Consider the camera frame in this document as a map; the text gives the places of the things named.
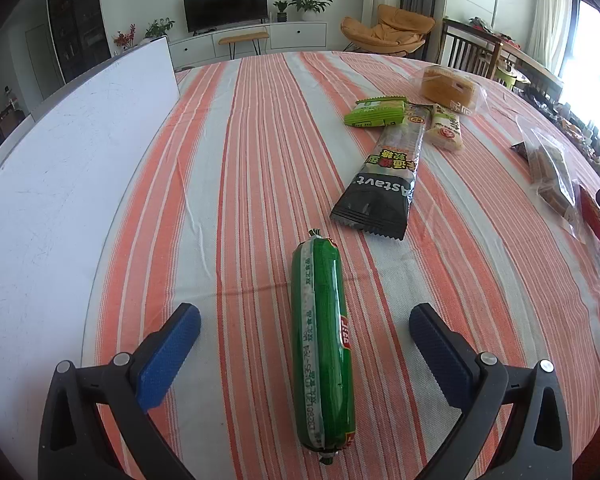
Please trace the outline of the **white tv cabinet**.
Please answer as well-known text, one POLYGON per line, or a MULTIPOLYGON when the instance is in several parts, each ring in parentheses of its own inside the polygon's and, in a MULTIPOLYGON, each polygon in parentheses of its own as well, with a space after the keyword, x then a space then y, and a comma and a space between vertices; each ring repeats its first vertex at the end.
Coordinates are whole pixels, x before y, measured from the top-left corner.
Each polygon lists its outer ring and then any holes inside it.
POLYGON ((325 22, 279 22, 206 32, 169 44, 176 70, 250 55, 325 50, 325 22))

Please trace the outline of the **green sausage stick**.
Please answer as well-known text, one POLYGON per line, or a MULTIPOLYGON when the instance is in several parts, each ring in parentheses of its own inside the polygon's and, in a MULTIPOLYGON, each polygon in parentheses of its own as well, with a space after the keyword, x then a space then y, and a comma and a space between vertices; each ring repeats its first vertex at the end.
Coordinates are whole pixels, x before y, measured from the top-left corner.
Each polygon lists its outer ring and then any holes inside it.
POLYGON ((291 261, 294 419, 300 443, 323 465, 355 436, 351 346, 339 249, 309 230, 291 261))

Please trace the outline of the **green cracker packet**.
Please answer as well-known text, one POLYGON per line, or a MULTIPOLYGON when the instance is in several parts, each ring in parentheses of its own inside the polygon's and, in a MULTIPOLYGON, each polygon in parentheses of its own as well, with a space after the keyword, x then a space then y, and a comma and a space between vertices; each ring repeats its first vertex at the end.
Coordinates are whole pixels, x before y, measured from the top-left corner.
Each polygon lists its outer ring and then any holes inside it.
POLYGON ((380 96, 358 100, 343 117, 346 126, 376 128, 394 126, 403 122, 407 99, 405 96, 380 96))

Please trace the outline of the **bag of brown biscuits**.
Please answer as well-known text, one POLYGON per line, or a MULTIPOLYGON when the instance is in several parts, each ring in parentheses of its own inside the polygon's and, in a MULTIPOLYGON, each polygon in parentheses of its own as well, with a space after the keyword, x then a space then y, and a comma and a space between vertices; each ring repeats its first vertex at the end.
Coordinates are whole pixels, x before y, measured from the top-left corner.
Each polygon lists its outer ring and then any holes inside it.
POLYGON ((562 226, 571 236, 583 240, 579 194, 570 174, 565 145, 528 118, 518 116, 516 124, 524 139, 536 194, 562 217, 562 226))

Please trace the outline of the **white board box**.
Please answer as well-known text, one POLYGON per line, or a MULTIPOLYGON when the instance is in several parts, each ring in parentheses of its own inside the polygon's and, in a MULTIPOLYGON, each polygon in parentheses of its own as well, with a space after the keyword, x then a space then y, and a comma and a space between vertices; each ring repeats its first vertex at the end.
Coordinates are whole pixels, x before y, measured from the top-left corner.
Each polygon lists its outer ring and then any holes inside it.
POLYGON ((179 96, 156 40, 65 84, 0 147, 0 450, 22 478, 54 367, 81 356, 114 216, 179 96))

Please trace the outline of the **white rice cracker packet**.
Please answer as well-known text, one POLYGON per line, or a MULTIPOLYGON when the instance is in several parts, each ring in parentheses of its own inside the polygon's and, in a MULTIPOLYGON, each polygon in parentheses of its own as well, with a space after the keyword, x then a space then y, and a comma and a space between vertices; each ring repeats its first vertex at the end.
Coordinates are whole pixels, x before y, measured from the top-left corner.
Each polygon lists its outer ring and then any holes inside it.
POLYGON ((442 150, 459 152, 464 148, 460 115, 452 110, 434 104, 431 109, 431 122, 425 132, 425 140, 442 150))

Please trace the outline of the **green plant white pot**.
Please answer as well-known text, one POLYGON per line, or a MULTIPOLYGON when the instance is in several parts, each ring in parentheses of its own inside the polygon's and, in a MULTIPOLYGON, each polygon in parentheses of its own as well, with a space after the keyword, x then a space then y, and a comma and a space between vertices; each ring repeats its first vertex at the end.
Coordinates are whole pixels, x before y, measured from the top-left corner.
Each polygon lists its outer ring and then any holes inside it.
POLYGON ((175 21, 172 18, 157 18, 147 26, 145 36, 140 40, 140 46, 160 38, 169 39, 169 32, 174 25, 175 21))

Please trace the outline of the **black television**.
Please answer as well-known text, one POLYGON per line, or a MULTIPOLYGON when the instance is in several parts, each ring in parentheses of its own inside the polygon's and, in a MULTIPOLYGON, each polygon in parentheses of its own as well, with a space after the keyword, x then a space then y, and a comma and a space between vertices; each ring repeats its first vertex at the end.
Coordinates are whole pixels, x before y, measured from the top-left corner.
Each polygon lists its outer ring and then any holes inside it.
POLYGON ((268 18, 268 0, 183 0, 183 4, 188 32, 268 18))

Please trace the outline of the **orange lounge chair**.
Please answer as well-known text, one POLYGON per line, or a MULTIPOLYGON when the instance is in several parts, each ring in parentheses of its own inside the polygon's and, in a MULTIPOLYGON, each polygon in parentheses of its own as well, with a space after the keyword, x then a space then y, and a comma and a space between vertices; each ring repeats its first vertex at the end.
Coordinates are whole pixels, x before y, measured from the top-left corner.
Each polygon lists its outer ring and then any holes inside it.
POLYGON ((380 4, 378 23, 373 27, 347 16, 340 23, 343 36, 352 47, 382 55, 407 56, 424 44, 436 26, 436 20, 422 14, 380 4))

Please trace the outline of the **dark glass cabinet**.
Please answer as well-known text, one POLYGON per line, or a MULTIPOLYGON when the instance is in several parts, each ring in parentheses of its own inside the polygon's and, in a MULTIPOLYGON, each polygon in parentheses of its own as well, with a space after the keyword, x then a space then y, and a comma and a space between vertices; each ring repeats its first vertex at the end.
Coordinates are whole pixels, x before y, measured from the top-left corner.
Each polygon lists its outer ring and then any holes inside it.
POLYGON ((65 82, 110 58, 100 0, 47 0, 47 13, 65 82))

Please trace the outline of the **red flower vase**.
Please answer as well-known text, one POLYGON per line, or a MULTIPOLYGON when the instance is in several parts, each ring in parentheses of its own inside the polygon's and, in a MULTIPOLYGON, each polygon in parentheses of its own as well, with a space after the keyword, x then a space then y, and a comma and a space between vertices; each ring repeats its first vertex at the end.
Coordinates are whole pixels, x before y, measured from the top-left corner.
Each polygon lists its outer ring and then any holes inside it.
POLYGON ((126 51, 134 46, 136 26, 131 24, 127 32, 117 32, 114 35, 114 45, 120 51, 126 51))

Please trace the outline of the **long black candy packet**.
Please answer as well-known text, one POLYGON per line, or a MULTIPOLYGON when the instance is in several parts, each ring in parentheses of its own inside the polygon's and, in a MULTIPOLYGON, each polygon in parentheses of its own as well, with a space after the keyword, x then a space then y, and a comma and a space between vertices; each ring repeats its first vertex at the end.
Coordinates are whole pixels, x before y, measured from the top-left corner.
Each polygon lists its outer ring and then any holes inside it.
POLYGON ((429 105, 407 104, 400 124, 387 126, 330 218, 372 234, 403 240, 414 198, 429 105))

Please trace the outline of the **striped orange tablecloth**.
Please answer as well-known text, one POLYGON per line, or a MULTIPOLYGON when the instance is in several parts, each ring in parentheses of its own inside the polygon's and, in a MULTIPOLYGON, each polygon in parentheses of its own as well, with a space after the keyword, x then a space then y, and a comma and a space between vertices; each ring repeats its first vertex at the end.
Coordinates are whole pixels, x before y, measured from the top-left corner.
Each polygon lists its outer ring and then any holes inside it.
POLYGON ((277 53, 178 76, 114 217, 88 307, 86 365, 131 352, 183 302, 201 332, 151 416, 199 479, 411 479, 456 421, 408 332, 429 302, 503 362, 549 359, 574 454, 600 426, 600 243, 572 237, 513 151, 554 126, 513 92, 425 146, 403 240, 329 218, 378 135, 343 117, 366 96, 418 96, 419 62, 277 53), (338 246, 356 435, 332 466, 300 445, 291 392, 290 266, 319 229, 338 246))

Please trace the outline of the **small potted plant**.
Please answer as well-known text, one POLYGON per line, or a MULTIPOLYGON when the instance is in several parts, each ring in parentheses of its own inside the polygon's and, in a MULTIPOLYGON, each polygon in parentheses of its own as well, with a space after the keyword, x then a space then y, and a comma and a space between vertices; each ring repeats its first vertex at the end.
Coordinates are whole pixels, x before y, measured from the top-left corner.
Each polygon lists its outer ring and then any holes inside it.
POLYGON ((289 2, 287 0, 276 0, 273 3, 273 6, 276 10, 276 22, 277 23, 285 23, 288 18, 288 6, 289 2))

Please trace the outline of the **dark wooden dining chair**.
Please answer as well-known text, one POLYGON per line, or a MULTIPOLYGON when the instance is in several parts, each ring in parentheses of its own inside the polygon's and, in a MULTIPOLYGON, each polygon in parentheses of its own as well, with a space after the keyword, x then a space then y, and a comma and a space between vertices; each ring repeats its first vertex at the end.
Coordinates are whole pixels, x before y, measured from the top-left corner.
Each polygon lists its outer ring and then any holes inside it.
POLYGON ((495 77, 503 41, 468 24, 444 18, 437 63, 486 79, 495 77))

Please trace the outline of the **wooden dining table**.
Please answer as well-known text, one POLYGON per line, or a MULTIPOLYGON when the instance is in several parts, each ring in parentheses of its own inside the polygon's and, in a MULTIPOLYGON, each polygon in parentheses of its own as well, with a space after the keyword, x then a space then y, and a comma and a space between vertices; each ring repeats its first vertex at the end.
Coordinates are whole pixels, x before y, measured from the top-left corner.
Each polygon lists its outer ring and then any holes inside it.
POLYGON ((514 47, 512 44, 504 42, 501 57, 514 63, 516 70, 519 70, 530 80, 531 88, 535 88, 535 90, 538 90, 544 96, 548 96, 554 102, 560 99, 562 95, 562 81, 544 65, 535 61, 530 55, 514 47))

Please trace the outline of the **bagged yellow sponge cake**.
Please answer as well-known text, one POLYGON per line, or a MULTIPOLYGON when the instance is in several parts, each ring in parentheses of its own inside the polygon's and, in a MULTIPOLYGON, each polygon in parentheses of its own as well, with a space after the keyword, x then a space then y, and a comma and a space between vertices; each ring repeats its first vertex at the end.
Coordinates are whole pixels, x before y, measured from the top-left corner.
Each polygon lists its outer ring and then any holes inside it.
POLYGON ((423 98, 466 116, 485 107, 488 97, 486 89, 465 73, 440 65, 424 69, 419 92, 423 98))

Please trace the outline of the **large green potted plant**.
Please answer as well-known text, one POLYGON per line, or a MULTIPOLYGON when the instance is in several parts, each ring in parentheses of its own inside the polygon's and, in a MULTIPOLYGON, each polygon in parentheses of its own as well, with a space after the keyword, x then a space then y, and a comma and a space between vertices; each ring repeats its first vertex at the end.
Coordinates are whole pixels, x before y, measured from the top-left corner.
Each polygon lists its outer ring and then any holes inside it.
POLYGON ((314 21, 332 4, 332 0, 290 0, 302 21, 314 21))

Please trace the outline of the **red snack packet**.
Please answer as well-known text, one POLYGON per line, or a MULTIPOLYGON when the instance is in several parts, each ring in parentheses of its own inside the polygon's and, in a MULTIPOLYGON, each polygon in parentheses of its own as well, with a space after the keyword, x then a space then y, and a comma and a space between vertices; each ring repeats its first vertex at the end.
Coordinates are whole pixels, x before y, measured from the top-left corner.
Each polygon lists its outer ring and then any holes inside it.
POLYGON ((583 222, 600 241, 600 206, 579 182, 574 185, 574 192, 577 194, 577 202, 583 222))

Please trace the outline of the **small wooden bench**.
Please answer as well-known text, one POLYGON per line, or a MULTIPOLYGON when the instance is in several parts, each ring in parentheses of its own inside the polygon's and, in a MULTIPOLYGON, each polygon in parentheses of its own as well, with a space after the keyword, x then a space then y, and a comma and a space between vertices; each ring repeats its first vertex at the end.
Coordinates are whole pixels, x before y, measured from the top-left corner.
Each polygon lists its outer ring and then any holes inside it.
POLYGON ((262 54, 263 45, 270 39, 270 35, 266 30, 260 32, 250 32, 250 34, 242 34, 237 36, 223 37, 218 41, 220 47, 227 47, 228 55, 231 60, 236 58, 236 49, 238 44, 251 44, 255 55, 262 54))

